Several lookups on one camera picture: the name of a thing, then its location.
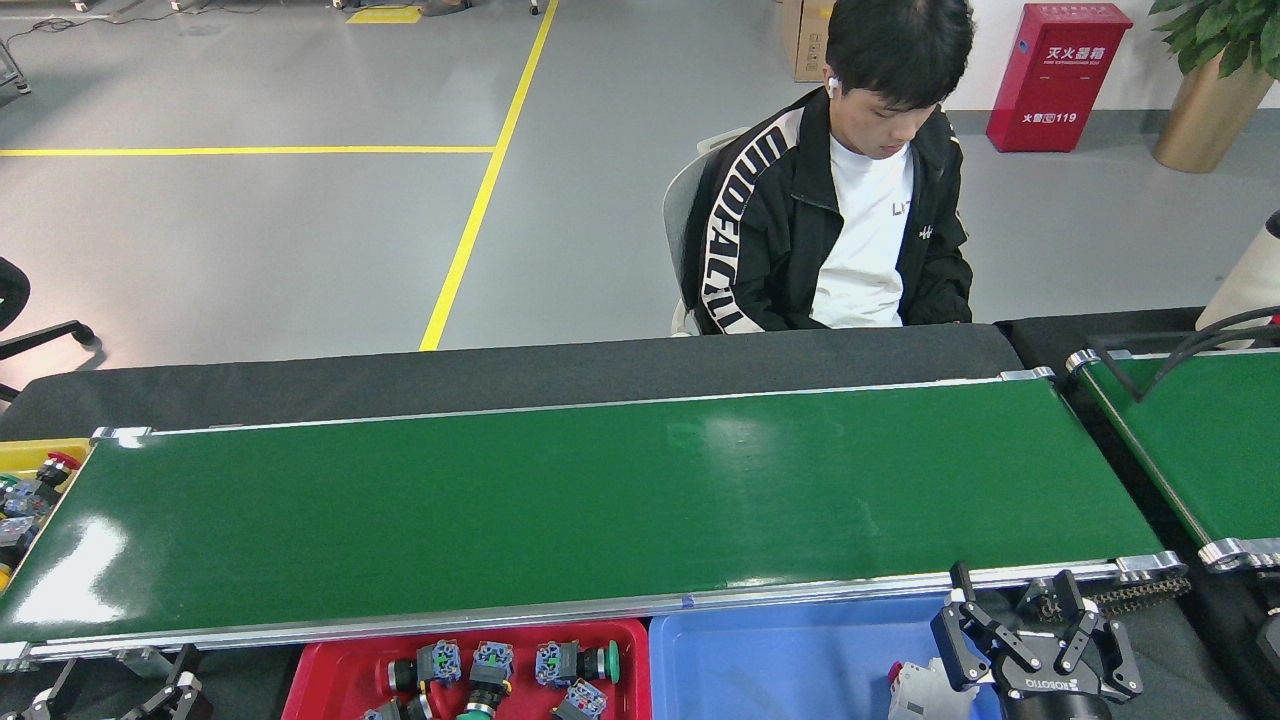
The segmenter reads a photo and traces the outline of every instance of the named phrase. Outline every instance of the potted plant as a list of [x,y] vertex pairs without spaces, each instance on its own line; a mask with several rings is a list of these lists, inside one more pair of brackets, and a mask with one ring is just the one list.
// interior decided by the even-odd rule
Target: potted plant
[[1207,173],[1280,79],[1280,0],[1156,0],[1151,14],[1178,14],[1156,28],[1185,76],[1155,156]]

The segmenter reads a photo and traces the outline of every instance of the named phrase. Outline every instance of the white object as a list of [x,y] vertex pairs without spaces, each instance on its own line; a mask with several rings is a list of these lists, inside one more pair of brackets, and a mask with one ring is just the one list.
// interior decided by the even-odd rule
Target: white object
[[[1240,261],[1222,281],[1222,287],[1217,288],[1217,293],[1196,320],[1196,329],[1231,315],[1272,305],[1280,305],[1280,211],[1271,215],[1266,227],[1240,256]],[[1268,322],[1270,318],[1258,318],[1231,328],[1261,327]],[[1235,341],[1224,343],[1224,347],[1239,348],[1249,345],[1251,341]]]
[[934,657],[928,667],[904,662],[891,692],[888,720],[969,720],[978,688],[951,689],[942,659]]
[[873,160],[831,138],[831,177],[845,224],[818,270],[810,318],[828,328],[902,327],[897,256],[914,176],[910,143]]

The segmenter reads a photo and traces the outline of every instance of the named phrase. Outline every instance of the person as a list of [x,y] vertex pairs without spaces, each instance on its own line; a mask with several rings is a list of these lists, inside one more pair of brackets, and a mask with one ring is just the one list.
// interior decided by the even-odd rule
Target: person
[[708,165],[686,232],[704,333],[970,322],[961,151],[938,102],[965,0],[837,0],[826,82]]

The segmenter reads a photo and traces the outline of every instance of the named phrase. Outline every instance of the gold planter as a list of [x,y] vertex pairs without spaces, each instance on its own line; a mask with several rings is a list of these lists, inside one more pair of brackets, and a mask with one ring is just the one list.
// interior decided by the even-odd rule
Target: gold planter
[[1219,54],[1183,78],[1153,152],[1161,165],[1184,173],[1212,172],[1271,90],[1271,76],[1252,60],[1219,78],[1221,60]]

